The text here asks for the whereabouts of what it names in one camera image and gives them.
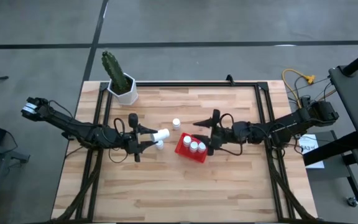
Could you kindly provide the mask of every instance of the cactus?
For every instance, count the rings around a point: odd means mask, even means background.
[[[105,71],[110,76],[114,91],[117,95],[127,93],[131,90],[131,83],[125,77],[115,56],[107,51],[102,53],[102,63]]]

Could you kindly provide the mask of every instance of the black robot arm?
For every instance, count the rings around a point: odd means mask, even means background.
[[[292,136],[305,134],[306,130],[312,126],[332,125],[339,117],[331,104],[325,101],[314,102],[307,108],[300,108],[292,114],[265,124],[238,121],[234,122],[231,128],[224,128],[221,126],[221,120],[225,115],[229,114],[220,116],[220,111],[214,110],[210,119],[194,123],[196,126],[212,129],[210,137],[193,135],[209,146],[209,156],[214,154],[215,149],[220,149],[226,143],[260,144],[267,137],[275,147],[283,147]]]
[[[128,116],[128,124],[132,131],[119,133],[118,130],[100,124],[83,123],[71,116],[67,116],[50,106],[50,101],[43,98],[27,99],[22,109],[22,116],[32,121],[46,121],[63,130],[62,136],[74,136],[78,142],[88,148],[121,148],[128,154],[134,154],[135,161],[140,162],[140,154],[156,142],[142,141],[138,143],[137,134],[157,133],[156,130],[145,128],[138,122],[136,114]]]

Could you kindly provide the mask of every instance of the small white cup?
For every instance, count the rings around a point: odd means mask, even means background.
[[[200,152],[200,153],[203,153],[203,152],[205,152],[205,149],[206,149],[205,144],[202,143],[202,142],[200,142],[200,143],[198,144],[198,149],[197,149],[197,151]]]
[[[155,147],[156,147],[157,149],[162,150],[162,149],[164,148],[164,142],[161,141],[161,140],[159,140],[159,141],[155,144]]]
[[[197,151],[197,148],[198,148],[198,143],[197,142],[192,142],[191,144],[190,144],[190,152],[196,152]]]
[[[191,143],[191,137],[190,136],[185,136],[183,138],[183,145],[186,146],[186,147],[189,147],[190,143]]]
[[[174,130],[179,130],[180,129],[180,120],[178,118],[175,118],[172,121],[172,126]]]
[[[153,142],[159,141],[159,140],[164,140],[167,137],[169,137],[169,130],[168,129],[162,129],[159,130],[158,133],[154,133],[154,134],[150,134],[150,139]]]

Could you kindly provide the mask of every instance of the white paper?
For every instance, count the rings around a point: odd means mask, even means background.
[[[302,148],[302,154],[306,154],[318,148],[318,143],[315,140],[315,134],[304,134],[299,139],[299,145]],[[324,163],[322,161],[316,162],[306,166],[307,169],[324,169]]]

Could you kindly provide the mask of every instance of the wooden plank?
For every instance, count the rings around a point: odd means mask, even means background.
[[[282,81],[268,81],[275,117],[290,113]],[[76,118],[92,122],[99,82],[85,82]],[[244,145],[242,156],[217,151],[204,164],[175,154],[182,132],[209,134],[210,130],[193,126],[212,115],[213,109],[231,113],[236,121],[260,122],[251,87],[138,87],[139,99],[132,106],[113,100],[113,119],[137,113],[139,122],[154,129],[168,128],[170,137],[162,151],[154,147],[135,163],[129,156],[120,164],[112,163],[104,152],[94,221],[96,222],[273,222],[277,221],[266,163],[264,145]],[[106,97],[103,100],[103,118]],[[267,120],[266,100],[262,103]],[[180,118],[181,130],[172,129],[172,119]],[[230,119],[223,121],[230,126]],[[71,142],[68,153],[78,148]],[[239,146],[226,149],[239,152]],[[111,151],[114,160],[125,156],[123,150]],[[52,217],[59,216],[78,193],[86,150],[72,154],[63,167]],[[290,188],[312,215],[316,216],[303,159],[292,147],[286,150],[285,163]],[[282,198],[283,210],[285,201]]]

